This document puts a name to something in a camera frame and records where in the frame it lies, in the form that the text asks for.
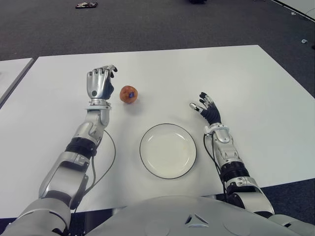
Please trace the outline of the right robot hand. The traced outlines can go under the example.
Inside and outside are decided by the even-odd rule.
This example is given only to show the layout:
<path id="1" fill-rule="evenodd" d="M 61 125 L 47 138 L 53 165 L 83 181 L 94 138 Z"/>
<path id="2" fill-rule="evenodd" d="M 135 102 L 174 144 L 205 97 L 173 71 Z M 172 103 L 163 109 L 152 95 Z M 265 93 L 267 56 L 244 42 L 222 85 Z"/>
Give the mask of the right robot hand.
<path id="1" fill-rule="evenodd" d="M 200 107 L 195 103 L 190 103 L 189 107 L 206 119 L 209 125 L 221 123 L 220 112 L 211 97 L 204 92 L 201 92 L 199 97 L 199 102 L 202 103 L 204 107 Z"/>

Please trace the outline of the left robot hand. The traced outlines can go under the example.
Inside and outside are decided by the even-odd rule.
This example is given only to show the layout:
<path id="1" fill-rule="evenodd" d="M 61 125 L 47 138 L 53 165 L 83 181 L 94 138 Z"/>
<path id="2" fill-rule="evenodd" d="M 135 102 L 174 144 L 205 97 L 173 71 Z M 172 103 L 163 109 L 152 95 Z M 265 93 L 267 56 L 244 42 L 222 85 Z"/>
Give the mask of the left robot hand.
<path id="1" fill-rule="evenodd" d="M 114 65 L 93 69 L 87 73 L 87 93 L 90 99 L 108 100 L 114 91 L 111 79 L 117 72 Z"/>

